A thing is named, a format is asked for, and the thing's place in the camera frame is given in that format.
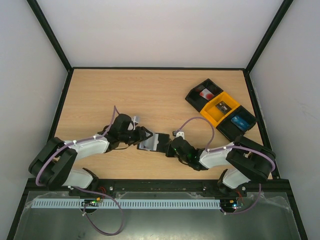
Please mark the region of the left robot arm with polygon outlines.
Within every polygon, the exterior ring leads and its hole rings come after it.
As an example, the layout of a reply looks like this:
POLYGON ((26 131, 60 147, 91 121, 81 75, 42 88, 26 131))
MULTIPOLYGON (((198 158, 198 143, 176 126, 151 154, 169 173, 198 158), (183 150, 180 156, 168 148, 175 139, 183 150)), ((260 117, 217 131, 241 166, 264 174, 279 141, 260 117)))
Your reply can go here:
POLYGON ((153 136, 151 131, 136 123, 133 117, 121 113, 113 116, 111 123, 102 131, 88 138, 63 141, 54 137, 37 154, 28 171, 35 177, 37 186, 45 186, 49 190, 60 187, 86 189, 96 176, 86 168, 74 168, 74 163, 114 151, 121 143, 127 146, 138 145, 153 136))

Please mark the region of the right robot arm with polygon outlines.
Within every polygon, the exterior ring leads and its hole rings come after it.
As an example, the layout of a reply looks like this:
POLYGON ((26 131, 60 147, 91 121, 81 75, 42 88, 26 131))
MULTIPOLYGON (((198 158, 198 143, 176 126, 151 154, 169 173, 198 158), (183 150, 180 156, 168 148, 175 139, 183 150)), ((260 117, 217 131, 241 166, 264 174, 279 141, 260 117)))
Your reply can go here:
POLYGON ((243 184, 266 182, 276 168, 276 154, 243 135, 225 146, 208 149, 194 148, 178 136, 169 142, 169 155, 196 171, 233 166, 225 169, 217 181, 217 189, 224 196, 229 196, 243 184))

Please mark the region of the black card holder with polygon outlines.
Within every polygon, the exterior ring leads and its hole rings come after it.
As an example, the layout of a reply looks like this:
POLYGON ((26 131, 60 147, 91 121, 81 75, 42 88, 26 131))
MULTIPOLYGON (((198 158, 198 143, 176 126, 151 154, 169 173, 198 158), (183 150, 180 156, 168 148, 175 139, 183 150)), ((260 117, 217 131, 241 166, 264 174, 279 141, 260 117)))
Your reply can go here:
POLYGON ((169 134, 154 133, 152 137, 139 143, 137 149, 149 152, 167 153, 170 140, 169 134))

